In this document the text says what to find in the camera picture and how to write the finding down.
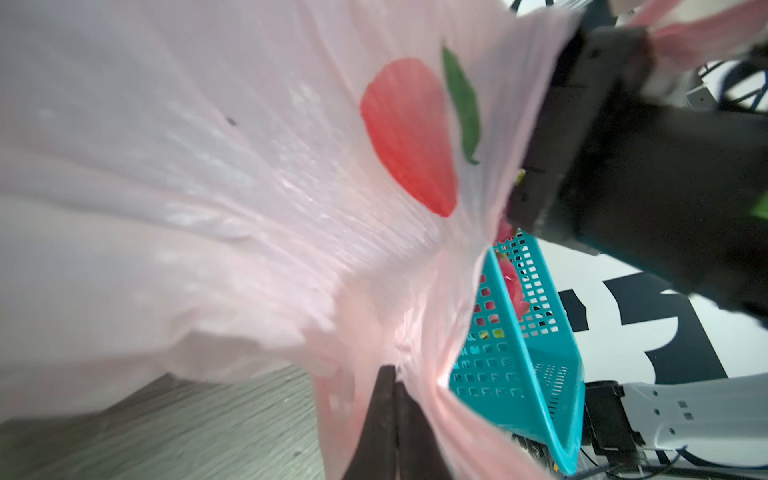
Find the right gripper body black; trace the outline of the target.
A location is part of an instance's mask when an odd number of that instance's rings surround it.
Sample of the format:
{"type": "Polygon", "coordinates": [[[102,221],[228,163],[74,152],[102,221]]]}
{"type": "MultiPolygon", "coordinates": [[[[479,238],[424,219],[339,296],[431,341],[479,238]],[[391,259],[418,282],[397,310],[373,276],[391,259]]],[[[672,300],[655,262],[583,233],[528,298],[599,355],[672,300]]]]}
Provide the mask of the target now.
{"type": "Polygon", "coordinates": [[[653,67],[642,28],[579,28],[560,53],[507,202],[507,220],[541,240],[597,254],[579,229],[590,163],[614,118],[638,95],[653,67]]]}

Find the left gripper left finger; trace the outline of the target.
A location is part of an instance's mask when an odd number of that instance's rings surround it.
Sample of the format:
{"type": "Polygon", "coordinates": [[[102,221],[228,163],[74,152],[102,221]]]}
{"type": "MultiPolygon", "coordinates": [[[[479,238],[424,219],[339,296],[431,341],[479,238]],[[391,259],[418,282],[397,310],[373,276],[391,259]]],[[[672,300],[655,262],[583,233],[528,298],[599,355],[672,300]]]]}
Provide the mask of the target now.
{"type": "Polygon", "coordinates": [[[397,470],[396,371],[380,368],[361,435],[343,480],[393,480],[397,470]]]}

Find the teal plastic basket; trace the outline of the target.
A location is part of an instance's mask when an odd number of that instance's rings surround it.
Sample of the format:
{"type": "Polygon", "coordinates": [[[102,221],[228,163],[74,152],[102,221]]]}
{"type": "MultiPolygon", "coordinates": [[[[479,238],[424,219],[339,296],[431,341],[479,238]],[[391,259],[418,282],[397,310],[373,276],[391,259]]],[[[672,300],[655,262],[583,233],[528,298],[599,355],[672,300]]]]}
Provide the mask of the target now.
{"type": "Polygon", "coordinates": [[[564,475],[578,470],[584,368],[537,239],[520,231],[496,243],[482,268],[469,333],[450,388],[503,430],[546,446],[564,475]],[[515,266],[529,312],[518,319],[496,253],[515,266]]]}

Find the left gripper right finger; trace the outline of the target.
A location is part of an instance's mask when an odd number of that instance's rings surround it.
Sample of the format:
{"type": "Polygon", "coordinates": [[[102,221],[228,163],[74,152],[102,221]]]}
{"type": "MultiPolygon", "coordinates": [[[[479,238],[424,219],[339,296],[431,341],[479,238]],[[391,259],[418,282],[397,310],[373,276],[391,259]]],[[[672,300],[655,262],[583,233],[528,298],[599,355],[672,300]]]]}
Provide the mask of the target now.
{"type": "Polygon", "coordinates": [[[433,429],[405,386],[395,384],[399,478],[452,480],[433,429]]]}

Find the pink plastic bag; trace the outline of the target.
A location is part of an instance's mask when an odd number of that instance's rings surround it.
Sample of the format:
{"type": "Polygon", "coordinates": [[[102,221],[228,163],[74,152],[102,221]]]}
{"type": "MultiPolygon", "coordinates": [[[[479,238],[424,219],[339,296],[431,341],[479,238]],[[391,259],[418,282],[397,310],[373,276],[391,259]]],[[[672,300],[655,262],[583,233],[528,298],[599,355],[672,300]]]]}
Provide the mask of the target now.
{"type": "Polygon", "coordinates": [[[292,364],[340,473],[393,366],[451,465],[525,472],[450,374],[577,20],[499,1],[3,2],[2,418],[292,364]]]}

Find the red dragon fruit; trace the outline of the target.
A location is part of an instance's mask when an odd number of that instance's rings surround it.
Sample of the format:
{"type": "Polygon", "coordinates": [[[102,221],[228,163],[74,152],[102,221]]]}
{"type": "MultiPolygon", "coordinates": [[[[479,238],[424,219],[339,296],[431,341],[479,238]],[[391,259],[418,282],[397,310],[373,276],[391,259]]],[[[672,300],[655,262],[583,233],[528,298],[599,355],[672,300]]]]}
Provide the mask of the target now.
{"type": "Polygon", "coordinates": [[[496,253],[497,261],[503,276],[510,302],[518,319],[522,319],[530,309],[530,304],[525,300],[523,287],[518,277],[517,270],[512,262],[501,253],[496,253]]]}

